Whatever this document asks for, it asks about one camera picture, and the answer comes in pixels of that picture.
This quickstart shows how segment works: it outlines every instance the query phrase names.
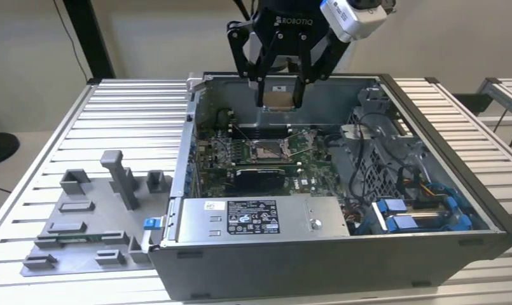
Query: white sticker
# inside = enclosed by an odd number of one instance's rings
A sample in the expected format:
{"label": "white sticker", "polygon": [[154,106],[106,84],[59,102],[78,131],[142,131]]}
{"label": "white sticker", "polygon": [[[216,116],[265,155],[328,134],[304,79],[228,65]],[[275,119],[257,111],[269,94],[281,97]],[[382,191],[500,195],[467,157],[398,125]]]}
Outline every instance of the white sticker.
{"label": "white sticker", "polygon": [[205,210],[225,210],[225,201],[205,201]]}

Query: motherboard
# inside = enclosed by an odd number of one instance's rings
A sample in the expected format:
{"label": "motherboard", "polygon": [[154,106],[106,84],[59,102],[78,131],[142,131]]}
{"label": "motherboard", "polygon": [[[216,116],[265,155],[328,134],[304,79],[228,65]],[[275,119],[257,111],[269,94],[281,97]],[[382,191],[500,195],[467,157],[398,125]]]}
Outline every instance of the motherboard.
{"label": "motherboard", "polygon": [[336,196],[340,183],[324,134],[315,126],[202,130],[197,137],[200,191],[208,198]]}

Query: table surface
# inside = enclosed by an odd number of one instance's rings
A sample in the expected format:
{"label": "table surface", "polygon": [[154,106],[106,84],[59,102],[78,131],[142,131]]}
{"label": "table surface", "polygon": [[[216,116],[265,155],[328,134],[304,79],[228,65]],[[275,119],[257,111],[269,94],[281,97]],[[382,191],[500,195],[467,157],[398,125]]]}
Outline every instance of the table surface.
{"label": "table surface", "polygon": [[[512,215],[512,150],[440,84],[396,79],[451,147]],[[158,304],[170,300],[156,270],[25,278],[22,261],[62,193],[69,168],[108,177],[106,149],[122,149],[136,175],[174,174],[185,81],[106,79],[88,86],[0,209],[0,303]],[[512,248],[471,263],[440,287],[225,301],[224,304],[512,304]]]}

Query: white wall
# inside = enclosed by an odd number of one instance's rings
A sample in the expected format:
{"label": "white wall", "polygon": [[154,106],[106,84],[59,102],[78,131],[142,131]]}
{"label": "white wall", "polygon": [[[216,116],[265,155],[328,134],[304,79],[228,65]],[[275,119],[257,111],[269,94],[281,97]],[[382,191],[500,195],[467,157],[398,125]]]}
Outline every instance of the white wall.
{"label": "white wall", "polygon": [[454,92],[486,77],[512,78],[512,0],[399,0],[353,50],[351,72],[434,76]]}
{"label": "white wall", "polygon": [[[235,69],[225,24],[241,15],[231,0],[94,6],[118,77]],[[452,91],[475,90],[486,76],[512,77],[512,0],[399,0],[398,8],[355,46],[352,72],[436,76]],[[82,87],[51,0],[0,0],[0,130],[54,129]]]}
{"label": "white wall", "polygon": [[55,128],[86,83],[78,69],[53,1],[0,0],[2,131]]}

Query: gray plastic holder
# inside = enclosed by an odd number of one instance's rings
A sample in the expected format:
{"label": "gray plastic holder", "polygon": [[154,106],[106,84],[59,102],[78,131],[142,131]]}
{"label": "gray plastic holder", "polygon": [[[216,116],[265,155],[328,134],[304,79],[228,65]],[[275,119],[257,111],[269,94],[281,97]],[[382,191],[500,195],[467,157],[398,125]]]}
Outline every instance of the gray plastic holder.
{"label": "gray plastic holder", "polygon": [[102,165],[109,169],[114,181],[114,190],[121,194],[124,204],[128,210],[136,210],[140,207],[140,201],[136,197],[134,177],[132,170],[122,166],[124,153],[120,150],[104,152],[101,159]]}

